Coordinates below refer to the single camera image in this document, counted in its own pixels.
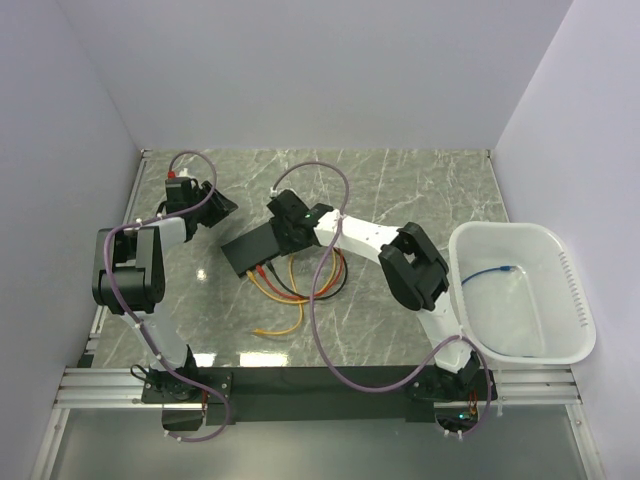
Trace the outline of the black network switch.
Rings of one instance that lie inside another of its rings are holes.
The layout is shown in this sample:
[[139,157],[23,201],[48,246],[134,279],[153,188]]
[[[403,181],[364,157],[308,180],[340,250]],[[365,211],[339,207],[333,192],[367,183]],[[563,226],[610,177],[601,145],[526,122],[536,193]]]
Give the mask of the black network switch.
[[281,249],[269,222],[242,234],[221,247],[234,273],[242,278],[247,271],[279,257]]

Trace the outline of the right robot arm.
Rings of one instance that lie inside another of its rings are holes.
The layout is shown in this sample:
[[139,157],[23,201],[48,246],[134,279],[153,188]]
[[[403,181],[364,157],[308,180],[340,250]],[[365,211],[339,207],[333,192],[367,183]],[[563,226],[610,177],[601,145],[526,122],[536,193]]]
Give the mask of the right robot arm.
[[416,313],[430,340],[440,387],[452,399],[475,386],[479,355],[462,334],[449,294],[449,267],[418,224],[374,224],[325,204],[312,208],[290,189],[271,193],[270,224],[282,254],[311,246],[340,249],[379,265],[393,298]]

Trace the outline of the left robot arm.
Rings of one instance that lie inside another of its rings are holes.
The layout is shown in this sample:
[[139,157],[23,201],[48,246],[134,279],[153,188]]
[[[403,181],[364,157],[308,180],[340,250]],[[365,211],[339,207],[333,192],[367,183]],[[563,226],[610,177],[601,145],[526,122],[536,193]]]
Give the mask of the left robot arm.
[[165,381],[167,392],[187,402],[199,394],[201,377],[190,347],[163,307],[164,255],[191,241],[200,226],[220,223],[238,205],[210,182],[190,177],[166,180],[165,193],[153,221],[98,231],[92,295],[97,304],[128,323],[145,345],[149,381],[158,382],[163,372],[171,371]]

